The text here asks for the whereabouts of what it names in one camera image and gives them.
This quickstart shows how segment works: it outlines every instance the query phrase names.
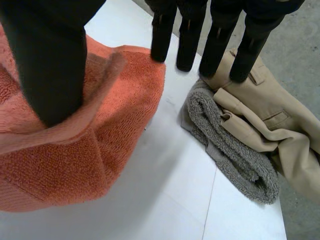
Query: fabric fold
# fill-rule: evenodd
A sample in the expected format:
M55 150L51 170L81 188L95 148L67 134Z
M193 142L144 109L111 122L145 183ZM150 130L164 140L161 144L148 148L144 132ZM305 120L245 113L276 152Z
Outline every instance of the fabric fold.
M278 175L269 159L249 148L222 126L214 92L198 80L182 107L181 126L206 147L222 173L251 200L272 204L279 195Z
M111 48L88 36L87 49L82 107L45 128L20 90L0 29L0 211L104 196L156 112L166 67L150 59L149 49Z

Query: beige pants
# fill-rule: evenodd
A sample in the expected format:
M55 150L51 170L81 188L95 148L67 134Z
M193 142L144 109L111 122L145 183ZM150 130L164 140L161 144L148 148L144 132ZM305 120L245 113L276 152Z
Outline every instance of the beige pants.
M280 86L261 58L243 84L229 82L234 56L234 50L226 52L215 76L205 80L218 89L213 99L223 108L221 125L252 149L271 152L289 183L320 204L320 121Z

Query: gray towel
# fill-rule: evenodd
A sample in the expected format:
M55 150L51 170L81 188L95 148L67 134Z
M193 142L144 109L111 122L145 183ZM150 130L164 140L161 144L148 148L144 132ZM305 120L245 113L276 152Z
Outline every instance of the gray towel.
M221 125L214 92L202 80L190 90L182 107L181 126L206 147L206 152L247 198L272 204L278 198L278 175L263 153L244 145Z

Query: concrete floor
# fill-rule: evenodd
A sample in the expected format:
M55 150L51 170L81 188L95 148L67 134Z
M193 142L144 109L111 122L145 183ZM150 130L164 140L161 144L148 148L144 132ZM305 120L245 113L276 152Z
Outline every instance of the concrete floor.
M133 0L152 15L144 0ZM211 28L207 9L198 53L203 54ZM228 48L236 48L244 32L242 14ZM179 35L178 14L173 33ZM320 119L320 1L308 0L285 17L270 35L261 57L282 86ZM288 240L320 240L320 206L296 193L281 177L280 201Z

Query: towel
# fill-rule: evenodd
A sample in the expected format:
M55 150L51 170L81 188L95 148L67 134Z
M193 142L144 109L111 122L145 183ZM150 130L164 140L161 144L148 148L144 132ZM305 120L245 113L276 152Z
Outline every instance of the towel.
M233 137L221 125L223 114L214 92L201 79L190 90L182 107L181 126L205 145L221 172L247 198L272 204L279 196L279 179L271 162Z
M83 106L51 128L25 100L0 29L0 210L26 212L104 196L156 112L165 65L136 46L87 37Z

